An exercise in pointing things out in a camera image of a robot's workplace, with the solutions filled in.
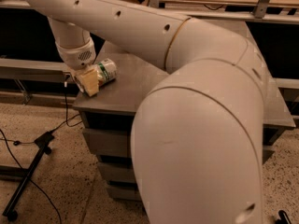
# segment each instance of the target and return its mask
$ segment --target drawer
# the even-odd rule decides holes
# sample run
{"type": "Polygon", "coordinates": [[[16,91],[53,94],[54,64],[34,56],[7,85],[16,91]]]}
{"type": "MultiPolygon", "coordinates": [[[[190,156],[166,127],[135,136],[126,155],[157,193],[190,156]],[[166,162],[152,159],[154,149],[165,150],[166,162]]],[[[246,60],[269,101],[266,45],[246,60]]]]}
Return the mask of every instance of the drawer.
{"type": "Polygon", "coordinates": [[[130,134],[126,131],[84,129],[83,135],[92,154],[131,157],[130,134]]]}
{"type": "Polygon", "coordinates": [[[135,174],[132,164],[105,163],[97,164],[101,176],[106,181],[135,183],[135,174]]]}

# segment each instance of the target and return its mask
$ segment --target floor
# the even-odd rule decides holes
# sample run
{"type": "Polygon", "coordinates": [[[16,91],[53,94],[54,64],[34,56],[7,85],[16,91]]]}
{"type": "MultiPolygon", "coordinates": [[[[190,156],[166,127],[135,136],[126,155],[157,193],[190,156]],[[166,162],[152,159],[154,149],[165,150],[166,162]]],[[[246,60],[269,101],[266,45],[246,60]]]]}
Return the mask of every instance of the floor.
{"type": "MultiPolygon", "coordinates": [[[[16,93],[0,92],[0,129],[7,139],[31,142],[57,127],[65,119],[63,98],[34,97],[22,105],[16,93]]],[[[77,114],[70,110],[69,116],[77,114]]],[[[82,124],[62,126],[50,143],[52,153],[45,155],[33,180],[51,198],[64,224],[149,223],[141,203],[116,201],[108,197],[97,167],[83,136],[82,124]]],[[[274,144],[276,152],[263,165],[264,224],[273,224],[278,210],[285,210],[292,224],[299,223],[299,130],[285,132],[274,144]]],[[[0,142],[1,165],[14,165],[6,145],[0,142]]],[[[36,154],[35,145],[9,146],[23,167],[36,154]]],[[[0,181],[0,210],[3,212],[17,183],[0,181]]],[[[44,194],[29,184],[15,208],[14,223],[59,223],[57,213],[44,194]]],[[[0,223],[8,223],[0,216],[0,223]]]]}

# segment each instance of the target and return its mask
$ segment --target white cylindrical housing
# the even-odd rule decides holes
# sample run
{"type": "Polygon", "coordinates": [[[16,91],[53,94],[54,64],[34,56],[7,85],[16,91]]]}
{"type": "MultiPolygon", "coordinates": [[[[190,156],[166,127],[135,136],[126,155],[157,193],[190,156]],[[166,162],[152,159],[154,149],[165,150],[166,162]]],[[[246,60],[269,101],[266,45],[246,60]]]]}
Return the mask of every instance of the white cylindrical housing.
{"type": "Polygon", "coordinates": [[[263,97],[229,63],[187,64],[138,108],[131,136],[149,221],[262,223],[263,97]]]}

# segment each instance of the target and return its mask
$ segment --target screw hole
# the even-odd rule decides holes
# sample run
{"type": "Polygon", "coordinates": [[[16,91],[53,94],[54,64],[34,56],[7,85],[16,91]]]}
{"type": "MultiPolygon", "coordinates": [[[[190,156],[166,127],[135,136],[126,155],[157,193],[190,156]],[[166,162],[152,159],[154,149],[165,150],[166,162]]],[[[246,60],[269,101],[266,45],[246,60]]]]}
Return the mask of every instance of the screw hole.
{"type": "Polygon", "coordinates": [[[170,25],[169,24],[167,24],[165,27],[164,27],[164,32],[166,33],[166,32],[168,32],[169,31],[169,29],[170,29],[170,25]]]}
{"type": "Polygon", "coordinates": [[[254,68],[252,68],[252,71],[253,71],[254,75],[262,81],[261,75],[254,68]]]}
{"type": "Polygon", "coordinates": [[[119,17],[121,16],[121,12],[120,11],[118,11],[117,13],[115,13],[115,19],[118,19],[119,17]]]}

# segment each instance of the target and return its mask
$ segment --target gray cabinet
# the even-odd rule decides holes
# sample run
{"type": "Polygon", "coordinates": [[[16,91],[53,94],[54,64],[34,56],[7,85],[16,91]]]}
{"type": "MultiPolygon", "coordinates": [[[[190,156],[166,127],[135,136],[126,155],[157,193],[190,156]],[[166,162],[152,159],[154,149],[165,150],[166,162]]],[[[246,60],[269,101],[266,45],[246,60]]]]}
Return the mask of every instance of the gray cabinet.
{"type": "Polygon", "coordinates": [[[83,120],[83,135],[111,198],[140,201],[131,160],[130,135],[135,112],[147,93],[168,74],[106,43],[98,61],[110,58],[117,79],[94,97],[80,93],[73,104],[83,120]]]}

